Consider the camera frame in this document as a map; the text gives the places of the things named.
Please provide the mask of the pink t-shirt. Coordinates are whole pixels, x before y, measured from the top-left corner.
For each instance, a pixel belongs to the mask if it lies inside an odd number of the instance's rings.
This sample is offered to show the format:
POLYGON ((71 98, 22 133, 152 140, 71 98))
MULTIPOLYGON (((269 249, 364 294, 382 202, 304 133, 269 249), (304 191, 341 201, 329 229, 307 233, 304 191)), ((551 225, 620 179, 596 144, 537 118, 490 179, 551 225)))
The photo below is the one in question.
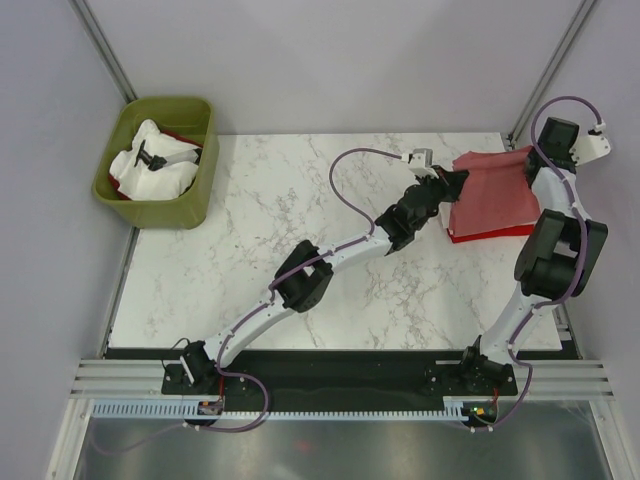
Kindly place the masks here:
POLYGON ((527 184, 524 167, 531 147, 501 153, 469 151, 453 161, 453 170, 468 170, 446 230, 469 235, 534 224, 540 207, 527 184))

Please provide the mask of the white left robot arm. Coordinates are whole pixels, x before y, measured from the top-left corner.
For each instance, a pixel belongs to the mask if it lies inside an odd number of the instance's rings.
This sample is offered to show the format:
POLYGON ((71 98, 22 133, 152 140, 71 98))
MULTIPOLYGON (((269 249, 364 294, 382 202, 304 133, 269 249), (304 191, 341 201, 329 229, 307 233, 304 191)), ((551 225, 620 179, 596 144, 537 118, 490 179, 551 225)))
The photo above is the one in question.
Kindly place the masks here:
POLYGON ((322 300, 334 275, 368 260, 396 253, 439 213, 442 203, 459 199, 466 170, 452 172, 436 166, 380 215, 373 227, 341 243, 316 246, 299 243, 285 259, 259 301, 227 330, 189 344, 180 356, 185 382, 198 393, 216 388, 219 375, 251 342, 276 323, 305 313, 322 300))

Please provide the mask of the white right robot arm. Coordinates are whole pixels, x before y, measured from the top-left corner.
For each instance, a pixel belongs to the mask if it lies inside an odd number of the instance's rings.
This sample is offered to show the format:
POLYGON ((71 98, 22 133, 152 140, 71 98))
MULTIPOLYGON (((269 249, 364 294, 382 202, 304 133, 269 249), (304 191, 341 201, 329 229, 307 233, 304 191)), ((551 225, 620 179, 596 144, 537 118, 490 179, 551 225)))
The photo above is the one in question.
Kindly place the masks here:
POLYGON ((541 214, 515 264, 515 290, 496 322, 467 347, 456 368, 460 386, 500 389, 540 319, 582 293, 608 236, 591 219, 576 188, 573 147, 579 126, 549 117, 527 157, 525 176, 541 214))

